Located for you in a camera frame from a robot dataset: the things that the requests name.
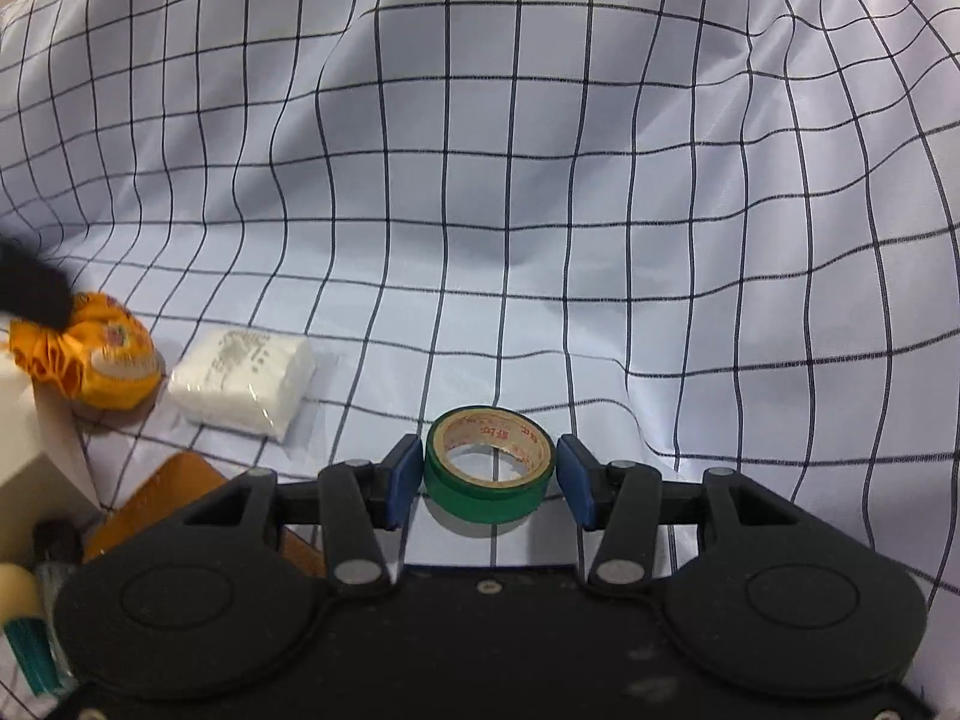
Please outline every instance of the white box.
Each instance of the white box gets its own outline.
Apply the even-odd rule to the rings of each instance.
[[[69,404],[0,352],[0,562],[32,564],[38,522],[82,528],[99,514]]]

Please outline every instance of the checkered tablecloth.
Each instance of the checkered tablecloth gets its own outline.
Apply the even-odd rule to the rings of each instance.
[[[126,300],[168,365],[213,326],[339,356],[323,453],[96,416],[116,507],[379,458],[467,403],[605,460],[728,464],[903,562],[909,683],[960,702],[960,0],[20,0],[0,229]],[[661,571],[695,554],[664,533]],[[408,563],[589,560],[425,498]],[[40,714],[6,645],[0,713]]]

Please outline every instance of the orange fabric pouch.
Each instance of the orange fabric pouch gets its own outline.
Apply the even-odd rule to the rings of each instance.
[[[78,293],[64,333],[13,319],[10,351],[18,367],[53,382],[72,400],[98,409],[132,409],[160,382],[147,328],[102,293]]]

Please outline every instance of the white tissue package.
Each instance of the white tissue package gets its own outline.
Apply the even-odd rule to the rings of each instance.
[[[224,328],[174,368],[167,394],[191,421],[282,442],[315,368],[306,338]]]

